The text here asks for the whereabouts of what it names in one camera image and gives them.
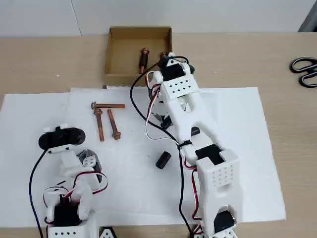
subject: black scissors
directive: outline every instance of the black scissors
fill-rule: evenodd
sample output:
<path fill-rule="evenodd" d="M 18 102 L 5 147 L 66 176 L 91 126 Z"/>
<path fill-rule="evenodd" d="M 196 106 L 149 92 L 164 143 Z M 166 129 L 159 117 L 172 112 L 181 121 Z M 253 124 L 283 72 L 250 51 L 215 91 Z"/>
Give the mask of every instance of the black scissors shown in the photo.
<path fill-rule="evenodd" d="M 308 62 L 310 65 L 302 67 L 302 68 L 296 68 L 295 65 L 298 62 Z M 299 78 L 299 83 L 306 88 L 316 88 L 317 83 L 307 83 L 305 82 L 306 79 L 312 78 L 317 76 L 317 59 L 312 57 L 300 57 L 298 59 L 295 59 L 289 66 L 289 69 L 293 73 L 303 73 L 306 72 L 307 74 L 303 75 Z"/>

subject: black cable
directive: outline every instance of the black cable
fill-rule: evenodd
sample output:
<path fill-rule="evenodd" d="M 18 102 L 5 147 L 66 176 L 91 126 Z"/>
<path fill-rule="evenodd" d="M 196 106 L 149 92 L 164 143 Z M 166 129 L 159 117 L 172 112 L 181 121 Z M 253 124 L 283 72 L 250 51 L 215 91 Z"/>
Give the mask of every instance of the black cable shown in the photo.
<path fill-rule="evenodd" d="M 133 88 L 135 87 L 135 85 L 137 84 L 137 82 L 144 76 L 146 75 L 151 69 L 153 69 L 155 66 L 158 65 L 158 62 L 153 64 L 151 67 L 149 67 L 144 73 L 142 73 L 132 84 L 131 88 L 130 88 L 130 99 L 132 102 L 133 107 L 135 108 L 135 110 L 138 112 L 138 114 L 143 118 L 143 120 L 147 120 L 146 117 L 142 114 L 142 112 L 140 112 L 140 110 L 138 109 L 137 105 L 134 102 L 133 96 L 132 96 L 132 92 L 133 92 Z M 176 138 L 174 136 L 172 136 L 167 130 L 164 130 L 162 127 L 160 127 L 159 125 L 154 124 L 151 121 L 148 121 L 148 124 L 154 126 L 155 128 L 163 131 L 166 135 L 168 135 L 172 140 L 176 141 Z"/>
<path fill-rule="evenodd" d="M 174 57 L 169 57 L 169 59 L 184 59 L 186 60 L 187 63 L 189 63 L 188 59 L 184 56 L 174 56 Z M 133 107 L 135 108 L 135 110 L 138 112 L 138 114 L 143 118 L 143 120 L 146 121 L 146 117 L 140 112 L 140 110 L 138 109 L 137 105 L 135 104 L 133 97 L 132 97 L 132 92 L 133 92 L 133 88 L 135 87 L 135 85 L 137 84 L 137 82 L 144 76 L 146 75 L 151 69 L 153 69 L 155 66 L 157 66 L 159 64 L 159 62 L 153 64 L 151 67 L 149 67 L 144 73 L 142 73 L 132 84 L 131 88 L 130 88 L 130 99 L 132 102 Z M 166 135 L 168 135 L 172 140 L 174 140 L 175 142 L 177 142 L 176 138 L 170 134 L 167 130 L 161 128 L 159 125 L 156 125 L 154 123 L 152 123 L 151 121 L 148 121 L 148 123 L 152 126 L 154 126 L 155 128 L 163 131 Z M 194 237 L 194 233 L 192 231 L 192 229 L 190 228 L 186 217 L 183 214 L 182 211 L 182 204 L 183 204 L 183 198 L 184 198 L 184 168 L 183 168 L 183 160 L 182 160 L 182 156 L 180 154 L 180 147 L 178 148 L 178 153 L 179 153 L 179 164 L 180 164 L 180 176 L 181 176 L 181 191 L 180 191 L 180 200 L 179 200 L 179 206 L 178 206 L 178 210 L 179 213 L 181 215 L 181 217 L 183 218 L 186 227 L 189 231 L 190 237 L 193 238 Z"/>
<path fill-rule="evenodd" d="M 182 160 L 182 156 L 180 154 L 180 150 L 178 151 L 178 153 L 179 153 L 179 166 L 180 166 L 180 177 L 181 177 L 181 189 L 180 189 L 180 200 L 179 200 L 179 205 L 178 205 L 178 211 L 179 211 L 181 217 L 183 218 L 183 220 L 187 226 L 190 238 L 193 238 L 194 233 L 193 233 L 192 229 L 190 228 L 190 226 L 189 226 L 189 224 L 188 224 L 188 222 L 183 214 L 183 211 L 182 211 L 182 204 L 183 204 L 183 198 L 184 198 L 184 168 L 183 168 L 183 160 Z"/>
<path fill-rule="evenodd" d="M 38 229 L 39 229 L 39 233 L 40 233 L 40 237 L 41 238 L 44 238 L 43 236 L 43 232 L 42 232 L 42 229 L 41 229 L 41 225 L 40 225 L 40 222 L 39 222 L 39 218 L 38 218 L 38 215 L 36 213 L 36 210 L 35 210 L 35 207 L 34 207 L 34 204 L 33 204 L 33 198 L 32 198 L 32 180 L 33 180 L 33 175 L 34 175 L 34 172 L 35 172 L 35 169 L 36 167 L 39 165 L 40 161 L 42 160 L 42 158 L 44 157 L 45 153 L 47 152 L 47 149 L 43 151 L 43 153 L 41 154 L 41 156 L 39 157 L 39 159 L 37 160 L 37 162 L 35 163 L 32 171 L 31 171 L 31 175 L 30 175 L 30 181 L 29 181 L 29 198 L 30 198 L 30 203 L 31 203 L 31 207 L 32 207 L 32 211 L 33 211 L 33 214 L 34 214 L 34 217 L 35 217 L 35 220 L 36 220 L 36 224 L 38 226 Z"/>

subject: white paper sheet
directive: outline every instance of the white paper sheet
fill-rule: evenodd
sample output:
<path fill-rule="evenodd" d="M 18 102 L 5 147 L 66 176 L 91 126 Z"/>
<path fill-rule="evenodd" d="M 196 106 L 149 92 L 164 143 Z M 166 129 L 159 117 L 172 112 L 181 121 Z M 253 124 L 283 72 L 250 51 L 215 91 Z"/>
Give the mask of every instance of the white paper sheet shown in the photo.
<path fill-rule="evenodd" d="M 144 88 L 137 88 L 134 93 L 142 112 L 147 109 L 146 94 Z M 42 128 L 54 127 L 59 122 L 85 131 L 86 141 L 78 146 L 78 151 L 83 148 L 94 150 L 108 176 L 108 189 L 95 196 L 100 225 L 183 224 L 178 213 L 180 175 L 176 146 L 168 140 L 155 142 L 147 139 L 144 121 L 132 108 L 128 89 L 72 90 L 69 97 L 67 94 L 49 95 L 10 95 L 5 98 L 0 113 L 0 159 L 8 161 L 8 166 L 0 168 L 0 179 L 6 181 L 3 187 L 10 193 L 2 198 L 0 212 L 11 215 L 0 217 L 1 227 L 35 226 L 28 201 L 29 173 L 41 153 L 37 139 Z M 232 148 L 241 159 L 243 220 L 285 219 L 283 197 L 257 89 L 204 89 L 202 95 L 225 135 L 227 147 Z M 32 108 L 30 101 L 42 106 Z M 125 109 L 113 109 L 118 129 L 122 132 L 120 140 L 111 138 L 111 126 L 104 110 L 106 141 L 99 142 L 96 118 L 90 108 L 92 101 L 126 104 Z M 55 106 L 44 110 L 43 105 L 47 103 Z M 12 119 L 12 115 L 16 114 L 18 104 L 23 107 L 19 117 L 29 124 L 27 128 L 14 126 L 18 120 Z M 162 136 L 151 126 L 149 132 L 153 137 Z M 14 140 L 18 134 L 17 144 Z M 206 141 L 203 135 L 197 135 L 195 142 Z M 161 171 L 155 167 L 155 162 L 164 150 L 171 153 L 172 158 Z M 13 174 L 8 169 L 10 167 L 17 173 Z M 33 196 L 40 220 L 45 213 L 41 202 L 43 189 L 51 185 L 59 174 L 58 169 L 58 158 L 50 155 L 44 158 L 36 171 Z M 6 206 L 8 202 L 15 206 Z M 188 218 L 193 209 L 190 172 L 186 171 L 183 211 Z"/>

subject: cable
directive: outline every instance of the cable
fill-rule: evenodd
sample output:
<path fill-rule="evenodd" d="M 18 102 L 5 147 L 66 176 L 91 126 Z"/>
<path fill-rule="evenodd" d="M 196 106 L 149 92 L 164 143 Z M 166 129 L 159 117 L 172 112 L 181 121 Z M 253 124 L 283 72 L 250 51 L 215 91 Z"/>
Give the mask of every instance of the cable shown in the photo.
<path fill-rule="evenodd" d="M 198 212 L 198 209 L 199 209 L 199 203 L 198 203 L 198 195 L 197 195 L 197 189 L 196 189 L 196 184 L 195 184 L 195 178 L 194 178 L 194 172 L 197 172 L 197 169 L 194 169 L 192 171 L 192 186 L 193 186 L 193 191 L 194 191 L 194 197 L 195 197 L 195 211 L 192 215 L 192 218 L 194 220 L 201 220 L 201 218 L 199 217 L 196 217 L 196 214 Z"/>
<path fill-rule="evenodd" d="M 169 59 L 177 59 L 177 58 L 180 58 L 180 59 L 185 59 L 187 63 L 189 63 L 188 59 L 186 57 L 183 57 L 183 56 L 174 56 L 174 57 L 169 57 Z M 135 110 L 138 112 L 138 114 L 140 115 L 140 117 L 143 118 L 143 120 L 147 120 L 147 118 L 140 112 L 140 110 L 138 109 L 137 105 L 135 104 L 134 102 L 134 99 L 133 99 L 133 96 L 132 96 L 132 92 L 133 92 L 133 89 L 135 87 L 135 85 L 138 83 L 138 81 L 144 76 L 146 75 L 149 71 L 151 71 L 154 67 L 156 67 L 158 64 L 160 63 L 157 62 L 155 64 L 153 64 L 151 67 L 149 67 L 144 73 L 142 73 L 134 82 L 133 84 L 131 85 L 131 88 L 130 88 L 130 100 L 131 100 L 131 103 L 133 105 L 133 107 L 135 108 Z M 172 140 L 174 140 L 175 142 L 177 142 L 176 138 L 170 134 L 167 130 L 161 128 L 160 126 L 152 123 L 151 121 L 148 121 L 148 123 L 152 126 L 154 126 L 155 128 L 161 130 L 162 132 L 164 132 L 166 135 L 168 135 Z M 190 234 L 190 237 L 193 238 L 194 237 L 194 233 L 192 231 L 192 229 L 190 228 L 184 214 L 183 214 L 183 211 L 182 211 L 182 204 L 183 204 L 183 197 L 184 197 L 184 168 L 183 168 L 183 161 L 182 161 L 182 156 L 180 154 L 180 148 L 178 150 L 178 153 L 179 153 L 179 165 L 180 165 L 180 175 L 181 175 L 181 191 L 180 191 L 180 200 L 179 200 L 179 206 L 178 206 L 178 210 L 179 210 L 179 213 L 181 215 L 181 217 L 183 218 L 184 222 L 185 222 L 185 225 L 189 231 L 189 234 Z"/>
<path fill-rule="evenodd" d="M 181 217 L 183 218 L 185 225 L 187 226 L 187 229 L 189 231 L 189 235 L 191 238 L 194 237 L 194 233 L 192 231 L 192 229 L 190 228 L 184 214 L 182 211 L 182 204 L 183 204 L 183 197 L 184 197 L 184 168 L 183 168 L 183 161 L 182 161 L 182 156 L 180 154 L 180 150 L 179 152 L 179 165 L 180 165 L 180 177 L 181 177 L 181 189 L 180 189 L 180 200 L 179 200 L 179 206 L 178 206 L 178 211 L 181 215 Z"/>
<path fill-rule="evenodd" d="M 46 208 L 48 207 L 47 204 L 46 204 L 46 201 L 45 201 L 45 191 L 49 190 L 49 189 L 54 189 L 54 191 L 58 191 L 60 189 L 64 189 L 64 191 L 69 192 L 68 189 L 66 187 L 63 187 L 63 186 L 53 186 L 53 187 L 48 187 L 44 190 L 43 192 L 43 202 L 44 202 L 44 205 L 46 206 Z"/>
<path fill-rule="evenodd" d="M 93 191 L 93 194 L 100 193 L 100 192 L 104 191 L 104 190 L 108 187 L 108 178 L 107 178 L 107 176 L 104 175 L 103 173 L 99 173 L 99 172 L 95 172 L 95 171 L 91 171 L 91 172 L 81 172 L 81 173 L 79 173 L 78 175 L 76 175 L 75 180 L 74 180 L 73 188 L 72 188 L 63 198 L 65 199 L 65 198 L 70 197 L 70 196 L 72 195 L 72 193 L 74 192 L 74 190 L 75 190 L 75 186 L 76 186 L 76 183 L 77 183 L 77 179 L 78 179 L 81 175 L 88 175 L 88 174 L 101 175 L 101 176 L 103 176 L 104 178 L 106 178 L 106 180 L 107 180 L 106 185 L 105 185 L 103 188 L 101 188 L 101 189 L 98 189 L 98 190 Z"/>
<path fill-rule="evenodd" d="M 150 89 L 150 86 L 149 86 L 149 74 L 150 73 L 154 73 L 155 71 L 149 71 L 146 75 L 145 75 L 145 83 L 146 83 L 146 86 L 148 87 L 148 89 Z"/>
<path fill-rule="evenodd" d="M 156 141 L 157 141 L 157 140 L 165 140 L 165 139 L 167 139 L 167 140 L 172 140 L 173 142 L 175 142 L 175 143 L 178 145 L 178 143 L 177 143 L 176 141 L 174 141 L 173 139 L 171 139 L 170 137 L 152 138 L 152 137 L 150 137 L 149 134 L 148 134 L 148 131 L 147 131 L 148 121 L 149 121 L 149 118 L 150 118 L 150 116 L 151 116 L 151 111 L 152 111 L 154 102 L 155 102 L 155 100 L 158 98 L 158 94 L 159 94 L 159 89 L 155 92 L 155 94 L 154 94 L 154 96 L 153 96 L 153 98 L 152 98 L 152 100 L 151 100 L 151 102 L 150 102 L 150 105 L 149 105 L 148 114 L 147 114 L 147 119 L 146 119 L 146 121 L 145 121 L 145 135 L 146 135 L 146 136 L 148 137 L 148 139 L 150 139 L 150 140 L 156 140 Z"/>
<path fill-rule="evenodd" d="M 169 57 L 168 59 L 184 59 L 186 60 L 187 63 L 189 63 L 188 59 L 184 56 L 173 56 L 173 57 Z M 146 117 L 140 112 L 140 110 L 138 109 L 137 105 L 135 104 L 134 102 L 134 99 L 133 99 L 133 96 L 132 96 L 132 92 L 133 92 L 133 89 L 135 87 L 135 85 L 138 83 L 138 81 L 144 76 L 146 75 L 148 72 L 150 72 L 154 67 L 156 67 L 158 64 L 160 63 L 157 62 L 155 64 L 153 64 L 151 67 L 149 67 L 146 71 L 144 71 L 144 73 L 142 73 L 132 84 L 131 88 L 130 88 L 130 100 L 131 100 L 131 103 L 133 105 L 133 107 L 135 108 L 135 110 L 138 112 L 138 114 L 140 115 L 140 117 L 143 118 L 143 120 L 146 120 Z M 154 126 L 155 128 L 161 130 L 162 132 L 164 132 L 166 135 L 168 135 L 170 138 L 172 138 L 174 141 L 177 142 L 176 138 L 170 134 L 167 130 L 164 130 L 162 127 L 160 127 L 159 125 L 156 125 L 154 123 L 152 123 L 151 121 L 148 121 L 148 123 L 152 126 Z"/>
<path fill-rule="evenodd" d="M 35 207 L 34 207 L 34 204 L 33 204 L 33 198 L 32 198 L 32 180 L 33 180 L 33 175 L 34 175 L 35 169 L 36 169 L 36 167 L 39 165 L 40 161 L 42 160 L 42 158 L 44 157 L 44 155 L 46 154 L 46 152 L 47 152 L 47 149 L 43 151 L 43 153 L 41 154 L 41 156 L 39 157 L 39 159 L 38 159 L 37 162 L 35 163 L 35 165 L 34 165 L 32 171 L 31 171 L 30 180 L 29 180 L 29 198 L 30 198 L 30 203 L 31 203 L 32 211 L 33 211 L 33 214 L 34 214 L 34 217 L 35 217 L 35 220 L 36 220 L 36 225 L 38 226 L 38 230 L 39 230 L 39 233 L 40 233 L 40 237 L 41 237 L 41 238 L 44 238 L 44 236 L 43 236 L 43 232 L 42 232 L 42 229 L 41 229 L 41 225 L 40 225 L 40 222 L 39 222 L 38 215 L 37 215 L 37 213 L 36 213 L 36 210 L 35 210 Z"/>

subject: white wall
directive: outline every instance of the white wall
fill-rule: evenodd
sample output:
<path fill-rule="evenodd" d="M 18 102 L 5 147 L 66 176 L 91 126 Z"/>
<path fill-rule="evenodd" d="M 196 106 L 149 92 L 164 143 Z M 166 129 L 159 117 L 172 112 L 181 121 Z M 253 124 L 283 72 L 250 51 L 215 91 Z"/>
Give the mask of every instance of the white wall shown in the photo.
<path fill-rule="evenodd" d="M 296 32 L 315 0 L 0 0 L 0 36 L 104 34 L 111 25 L 174 32 Z"/>

